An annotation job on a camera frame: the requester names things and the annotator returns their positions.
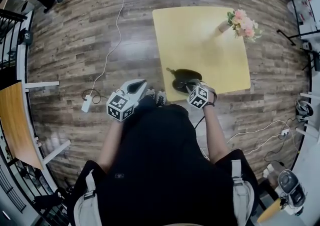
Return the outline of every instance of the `flower bouquet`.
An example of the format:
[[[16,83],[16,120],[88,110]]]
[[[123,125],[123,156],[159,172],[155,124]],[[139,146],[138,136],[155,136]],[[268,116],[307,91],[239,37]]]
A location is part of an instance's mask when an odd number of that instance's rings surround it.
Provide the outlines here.
[[[228,12],[227,17],[227,25],[235,31],[235,37],[243,36],[253,41],[261,37],[262,31],[258,29],[258,23],[249,19],[244,10]]]

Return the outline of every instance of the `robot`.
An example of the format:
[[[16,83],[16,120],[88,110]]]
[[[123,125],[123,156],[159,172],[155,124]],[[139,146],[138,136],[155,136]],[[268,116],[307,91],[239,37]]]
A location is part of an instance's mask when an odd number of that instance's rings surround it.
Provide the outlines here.
[[[187,102],[197,109],[203,108],[208,103],[209,92],[214,94],[214,102],[218,99],[215,90],[199,79],[188,79],[183,84],[184,92],[187,91],[189,94]],[[120,89],[111,94],[106,103],[106,113],[120,122],[126,120],[134,113],[146,87],[147,81],[144,79],[125,82]]]
[[[106,102],[106,113],[122,122],[134,113],[139,100],[147,87],[144,79],[134,79],[125,82],[120,89],[112,92]]]

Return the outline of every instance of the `wooden floor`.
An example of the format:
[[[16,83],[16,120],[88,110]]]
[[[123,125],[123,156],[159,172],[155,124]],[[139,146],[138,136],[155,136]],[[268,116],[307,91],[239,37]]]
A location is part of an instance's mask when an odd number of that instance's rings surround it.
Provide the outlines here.
[[[294,17],[287,10],[286,0],[125,0],[119,19],[121,45],[109,56],[105,76],[96,88],[109,95],[124,81],[145,78],[150,85],[164,86],[160,68],[152,11],[179,6],[225,6],[244,9],[263,29],[255,43],[246,41],[251,89],[220,95],[216,110],[226,139],[234,134],[256,131],[275,120],[286,121],[295,116],[295,100],[301,91],[309,89],[302,71],[307,60],[299,48],[276,33],[278,28],[288,34],[297,30]],[[89,113],[81,111],[82,92],[92,87],[104,68],[105,56],[118,42],[115,20],[122,0],[64,0],[43,14],[37,5],[32,25],[34,41],[28,55],[28,81],[60,81],[57,87],[30,92],[35,129],[43,150],[71,141],[67,150],[49,163],[59,182],[64,177],[73,183],[88,159],[96,159],[110,125],[106,114],[106,99],[92,105]],[[179,104],[190,111],[195,125],[201,111],[191,110],[186,102]],[[296,122],[289,121],[296,147],[301,136],[295,133]],[[251,151],[273,135],[284,124],[275,123],[268,129],[234,138],[229,146]],[[199,145],[206,150],[205,123],[197,129]],[[247,156],[257,178],[267,162],[268,151],[282,145],[271,139],[263,148]],[[290,167],[296,149],[293,139],[286,140],[279,154],[267,159],[280,160]]]

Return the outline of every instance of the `pink flower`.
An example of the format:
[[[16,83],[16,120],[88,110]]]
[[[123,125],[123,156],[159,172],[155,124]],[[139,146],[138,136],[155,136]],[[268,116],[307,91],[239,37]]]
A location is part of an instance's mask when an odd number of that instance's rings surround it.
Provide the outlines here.
[[[252,29],[254,27],[253,22],[249,18],[244,18],[241,20],[240,24],[243,30]]]
[[[245,36],[246,35],[245,31],[241,28],[237,28],[236,33],[238,34],[238,36]]]
[[[234,15],[237,19],[242,20],[247,16],[246,12],[244,10],[237,10],[234,12]]]
[[[246,35],[247,37],[249,37],[249,38],[252,38],[252,37],[255,36],[255,32],[254,32],[253,29],[246,29],[246,30],[245,30],[245,35]]]

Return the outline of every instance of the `black cable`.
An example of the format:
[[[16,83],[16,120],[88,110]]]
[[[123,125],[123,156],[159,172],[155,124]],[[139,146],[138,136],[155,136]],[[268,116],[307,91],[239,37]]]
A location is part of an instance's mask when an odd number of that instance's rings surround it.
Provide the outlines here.
[[[94,95],[94,96],[92,97],[92,103],[94,103],[94,104],[99,104],[99,103],[101,102],[101,98],[106,98],[106,99],[108,99],[106,96],[101,95],[100,92],[99,92],[98,90],[96,90],[96,89],[87,89],[87,90],[84,90],[84,91],[82,92],[81,97],[82,97],[83,100],[86,100],[86,99],[84,98],[84,93],[85,93],[85,92],[88,92],[88,91],[95,91],[95,92],[97,93],[97,95]],[[95,97],[99,97],[99,98],[100,98],[98,102],[94,102],[94,98],[95,98]]]
[[[198,125],[202,122],[202,120],[203,120],[204,118],[205,118],[205,116],[203,116],[203,118],[200,119],[200,121],[198,122],[198,124],[196,124],[196,126],[195,126],[195,128],[194,128],[195,130],[196,130],[196,128],[198,127]]]
[[[294,121],[296,120],[296,118],[294,118],[294,119],[288,118],[285,123],[288,124],[288,121],[289,121],[289,120],[291,120],[292,122],[294,122]],[[287,136],[288,136],[288,135],[285,136],[283,139],[281,139],[280,136],[281,136],[281,135],[279,135],[278,138],[279,138],[280,140],[283,140],[280,149],[279,149],[278,151],[269,151],[269,152],[264,156],[263,159],[264,159],[264,161],[267,162],[267,163],[268,163],[268,162],[278,162],[280,165],[282,165],[282,166],[284,166],[284,167],[286,168],[285,164],[282,163],[281,161],[278,161],[278,160],[266,160],[266,157],[269,155],[269,153],[273,153],[274,155],[275,155],[275,154],[278,154],[278,153],[282,150],[282,148],[284,147],[285,141],[287,140]]]

